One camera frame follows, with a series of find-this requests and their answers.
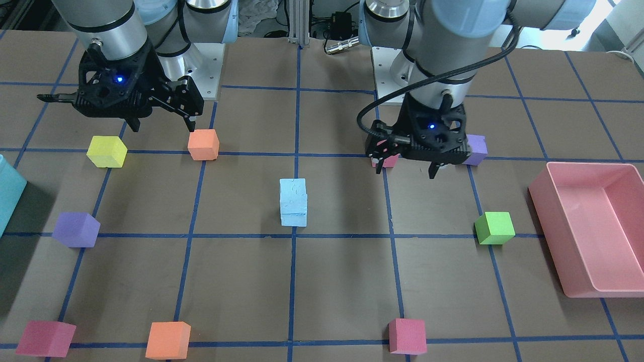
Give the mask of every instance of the silver cylinder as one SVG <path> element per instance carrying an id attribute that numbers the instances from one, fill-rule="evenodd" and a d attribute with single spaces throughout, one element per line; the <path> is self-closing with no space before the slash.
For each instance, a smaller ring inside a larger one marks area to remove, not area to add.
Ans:
<path id="1" fill-rule="evenodd" d="M 134 12 L 123 25 L 105 32 L 83 32 L 72 28 L 85 49 L 98 39 L 102 43 L 101 50 L 109 61 L 123 59 L 136 53 L 147 39 L 146 28 L 138 12 Z"/>
<path id="2" fill-rule="evenodd" d="M 177 16 L 176 6 L 170 10 L 166 16 L 159 21 L 146 25 L 147 34 L 150 41 L 156 47 L 157 53 L 172 54 L 184 49 L 188 43 L 185 42 L 184 37 L 181 35 L 179 25 L 175 25 L 170 34 L 166 37 L 162 44 L 161 40 L 166 34 L 168 29 L 172 26 Z"/>
<path id="3" fill-rule="evenodd" d="M 412 74 L 409 80 L 410 84 L 422 81 L 423 79 L 427 79 L 425 74 L 423 74 L 416 66 L 414 66 L 412 68 Z M 415 100 L 423 103 L 425 106 L 437 110 L 440 108 L 443 92 L 448 91 L 453 98 L 453 103 L 451 105 L 453 108 L 463 103 L 471 85 L 472 80 L 462 84 L 445 84 L 435 82 L 413 90 L 410 92 L 410 94 Z"/>
<path id="4" fill-rule="evenodd" d="M 91 28 L 113 23 L 128 13 L 132 0 L 52 0 L 61 17 L 75 26 Z"/>
<path id="5" fill-rule="evenodd" d="M 167 77 L 175 81 L 202 68 L 205 64 L 205 57 L 194 44 L 191 44 L 185 53 L 174 57 L 164 57 L 160 54 L 159 61 Z"/>
<path id="6" fill-rule="evenodd" d="M 543 29 L 554 18 L 565 0 L 516 0 L 512 15 L 519 26 Z"/>

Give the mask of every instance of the black cable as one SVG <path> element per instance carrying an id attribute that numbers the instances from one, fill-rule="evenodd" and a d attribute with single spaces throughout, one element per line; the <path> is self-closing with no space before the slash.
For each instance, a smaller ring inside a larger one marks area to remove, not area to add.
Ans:
<path id="1" fill-rule="evenodd" d="M 289 19 L 289 10 L 288 10 L 289 4 L 287 4 L 287 0 L 284 0 L 284 15 L 286 15 L 286 27 L 290 31 L 290 19 Z"/>
<path id="2" fill-rule="evenodd" d="M 416 89 L 418 89 L 420 87 L 426 86 L 426 85 L 434 83 L 434 82 L 439 82 L 439 81 L 442 81 L 442 80 L 447 79 L 447 78 L 455 77 L 455 76 L 457 76 L 459 74 L 463 74 L 463 73 L 467 73 L 469 71 L 477 70 L 477 69 L 479 69 L 481 67 L 484 67 L 486 65 L 492 64 L 492 63 L 494 63 L 496 61 L 499 61 L 499 60 L 503 59 L 504 57 L 506 57 L 508 54 L 510 54 L 516 48 L 516 45 L 519 42 L 519 27 L 518 27 L 518 25 L 516 25 L 515 18 L 510 13 L 507 13 L 507 18 L 512 23 L 511 32 L 514 33 L 514 35 L 515 35 L 513 37 L 512 41 L 510 42 L 509 46 L 507 47 L 507 49 L 503 50 L 502 52 L 500 52 L 498 54 L 492 55 L 491 57 L 489 57 L 487 59 L 483 59 L 482 61 L 470 64 L 468 66 L 464 66 L 462 68 L 447 71 L 446 73 L 443 73 L 443 74 L 434 75 L 433 77 L 423 79 L 422 81 L 418 81 L 416 83 L 410 84 L 410 85 L 408 85 L 406 87 L 403 87 L 403 88 L 401 88 L 401 89 L 399 89 L 397 91 L 391 92 L 391 93 L 385 95 L 384 97 L 382 97 L 382 98 L 380 98 L 380 99 L 378 99 L 378 100 L 376 100 L 374 102 L 371 102 L 369 105 L 367 105 L 367 107 L 364 107 L 358 113 L 358 116 L 356 118 L 356 121 L 358 123 L 358 127 L 360 127 L 360 129 L 363 130 L 365 133 L 375 137 L 376 139 L 385 140 L 385 139 L 387 139 L 386 135 L 383 135 L 380 132 L 374 131 L 374 130 L 366 127 L 363 124 L 362 118 L 367 113 L 369 113 L 369 111 L 371 111 L 372 109 L 378 107 L 379 105 L 387 102 L 388 100 L 391 100 L 391 99 L 394 99 L 394 98 L 398 97 L 399 95 L 403 95 L 405 93 L 408 93 L 410 91 L 416 90 Z M 421 145 L 423 145 L 425 147 L 431 148 L 430 146 L 426 146 L 422 139 L 418 139 L 418 143 L 420 143 Z"/>
<path id="3" fill-rule="evenodd" d="M 345 12 L 347 12 L 347 11 L 351 10 L 351 8 L 352 8 L 352 7 L 354 7 L 355 5 L 358 5 L 359 3 L 360 3 L 360 1 L 356 1 L 356 2 L 354 2 L 353 4 L 351 4 L 351 6 L 349 6 L 348 8 L 346 8 L 346 10 L 345 10 L 345 11 L 343 11 L 343 13 L 345 13 Z"/>

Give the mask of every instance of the floor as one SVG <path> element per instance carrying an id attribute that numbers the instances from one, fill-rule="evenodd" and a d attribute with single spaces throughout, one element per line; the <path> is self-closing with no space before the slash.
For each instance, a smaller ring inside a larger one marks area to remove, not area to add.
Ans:
<path id="1" fill-rule="evenodd" d="M 132 133 L 39 102 L 73 91 L 80 54 L 70 33 L 0 33 L 0 151 L 29 181 L 0 239 L 0 360 L 43 360 L 14 354 L 32 319 L 76 325 L 64 360 L 78 362 L 145 361 L 150 323 L 172 320 L 192 326 L 187 361 L 644 360 L 644 300 L 567 298 L 527 194 L 549 160 L 644 171 L 630 62 L 517 50 L 480 70 L 468 132 L 489 157 L 428 180 L 427 163 L 376 175 L 361 155 L 368 48 L 239 39 L 198 120 L 219 134 L 214 162 L 192 161 L 170 113 Z M 397 108 L 375 113 L 393 122 Z M 87 159 L 93 135 L 123 139 L 122 169 Z M 304 228 L 279 224 L 279 179 L 292 177 L 307 179 Z M 64 211 L 101 222 L 94 248 L 51 238 Z M 509 211 L 517 237 L 478 245 L 483 211 Z M 402 316 L 425 320 L 427 354 L 388 353 Z"/>

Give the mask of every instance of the light blue cube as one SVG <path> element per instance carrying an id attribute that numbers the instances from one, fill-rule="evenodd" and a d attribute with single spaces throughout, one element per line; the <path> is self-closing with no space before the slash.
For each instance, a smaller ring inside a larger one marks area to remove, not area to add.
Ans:
<path id="1" fill-rule="evenodd" d="M 5 232 L 27 181 L 0 155 L 0 235 Z"/>
<path id="2" fill-rule="evenodd" d="M 304 178 L 279 180 L 279 214 L 282 226 L 307 225 L 308 195 Z"/>

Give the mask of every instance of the pink plastic tray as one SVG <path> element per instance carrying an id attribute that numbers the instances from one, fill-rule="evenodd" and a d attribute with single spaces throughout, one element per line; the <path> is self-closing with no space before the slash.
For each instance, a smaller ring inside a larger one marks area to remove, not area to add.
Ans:
<path id="1" fill-rule="evenodd" d="M 644 297 L 644 182 L 633 165 L 549 162 L 529 190 L 565 295 Z"/>

